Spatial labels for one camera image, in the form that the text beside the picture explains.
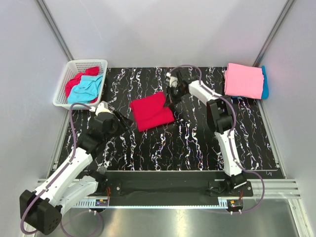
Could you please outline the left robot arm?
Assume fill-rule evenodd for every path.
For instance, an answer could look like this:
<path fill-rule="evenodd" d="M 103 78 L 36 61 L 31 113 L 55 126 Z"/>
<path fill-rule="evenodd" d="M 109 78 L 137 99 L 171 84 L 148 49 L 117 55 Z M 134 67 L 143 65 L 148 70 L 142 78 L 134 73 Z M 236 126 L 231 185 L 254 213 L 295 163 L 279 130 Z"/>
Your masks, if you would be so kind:
<path fill-rule="evenodd" d="M 109 140 L 123 135 L 133 121 L 120 112 L 105 109 L 97 112 L 82 133 L 68 158 L 34 191 L 25 190 L 20 198 L 20 229 L 26 235 L 37 231 L 52 233 L 63 215 L 84 197 L 102 195 L 107 188 L 106 176 L 96 170 L 87 174 L 75 185 L 71 183 L 100 156 Z"/>

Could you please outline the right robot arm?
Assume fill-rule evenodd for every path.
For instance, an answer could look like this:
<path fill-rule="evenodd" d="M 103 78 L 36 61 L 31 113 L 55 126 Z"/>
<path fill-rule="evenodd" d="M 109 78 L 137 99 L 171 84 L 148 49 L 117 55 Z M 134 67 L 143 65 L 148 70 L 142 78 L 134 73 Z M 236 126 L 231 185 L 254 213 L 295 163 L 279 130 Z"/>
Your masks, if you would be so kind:
<path fill-rule="evenodd" d="M 219 187 L 213 190 L 218 194 L 226 192 L 231 196 L 237 195 L 247 179 L 244 177 L 235 143 L 237 119 L 230 97 L 216 93 L 206 86 L 201 78 L 183 78 L 180 71 L 176 72 L 176 76 L 168 72 L 166 81 L 168 86 L 165 107 L 180 103 L 182 97 L 187 94 L 196 97 L 206 106 L 207 125 L 218 140 L 224 161 L 224 172 L 227 175 Z"/>

